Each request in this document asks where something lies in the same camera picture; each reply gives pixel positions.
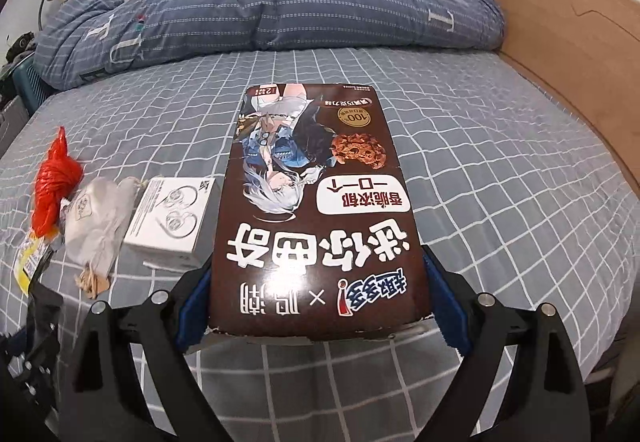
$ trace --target bed sheet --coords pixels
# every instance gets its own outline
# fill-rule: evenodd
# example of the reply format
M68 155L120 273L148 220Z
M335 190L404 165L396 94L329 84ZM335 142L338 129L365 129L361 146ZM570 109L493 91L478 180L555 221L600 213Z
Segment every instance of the bed sheet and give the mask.
M639 260L640 218L604 145L495 54L409 49L216 54L126 72L50 98L0 161L0 329L24 323L11 274L30 223L39 163L64 125L86 184L95 176L209 176L221 182L245 89L260 83L362 83L378 92L422 242L448 270L508 306L562 314L583 375L611 342ZM63 294L60 382L91 304L81 268L56 253L43 283ZM137 304L178 274L123 251L104 298ZM238 441L410 441L460 364L435 324L384 342L261 346L229 340L187 356ZM136 368L153 418L171 429L144 353ZM513 362L505 351L478 423L496 415Z

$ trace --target anime character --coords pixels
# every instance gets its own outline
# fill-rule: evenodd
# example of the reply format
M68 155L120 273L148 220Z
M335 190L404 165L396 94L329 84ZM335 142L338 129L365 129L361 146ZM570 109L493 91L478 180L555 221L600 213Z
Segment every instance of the anime character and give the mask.
M335 133L316 121L302 84L261 85L247 98L236 129L244 152L244 195L265 213L293 215L304 187L333 167ZM306 169L299 173L297 169Z

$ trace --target red bundle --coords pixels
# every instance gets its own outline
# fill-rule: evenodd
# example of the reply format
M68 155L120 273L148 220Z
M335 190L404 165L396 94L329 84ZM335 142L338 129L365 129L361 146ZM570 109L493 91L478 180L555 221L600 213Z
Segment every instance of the red bundle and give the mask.
M60 201L71 194L81 179L82 167L67 154L65 129L60 126L36 177L31 228L37 237L53 230L60 214Z

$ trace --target silver screw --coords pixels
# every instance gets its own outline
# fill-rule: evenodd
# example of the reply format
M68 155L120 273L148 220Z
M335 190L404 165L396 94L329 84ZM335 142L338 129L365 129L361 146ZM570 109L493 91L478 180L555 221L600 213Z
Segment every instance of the silver screw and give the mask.
M483 307L492 307L495 305L495 297L488 292L482 292L478 295L478 303Z
M169 293L165 290L158 290L151 295L151 303L161 305L169 299Z
M542 307L540 307L540 310L542 310L542 313L545 316L555 316L556 315L556 307L554 307L551 303L543 303Z
M106 308L107 304L104 301L96 301L91 305L91 312L94 314L102 314Z

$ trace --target wooden headboard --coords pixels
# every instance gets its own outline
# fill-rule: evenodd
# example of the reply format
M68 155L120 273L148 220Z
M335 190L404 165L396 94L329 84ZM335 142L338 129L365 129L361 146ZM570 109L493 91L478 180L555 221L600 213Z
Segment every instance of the wooden headboard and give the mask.
M579 114L640 196L640 3L497 0L500 56Z

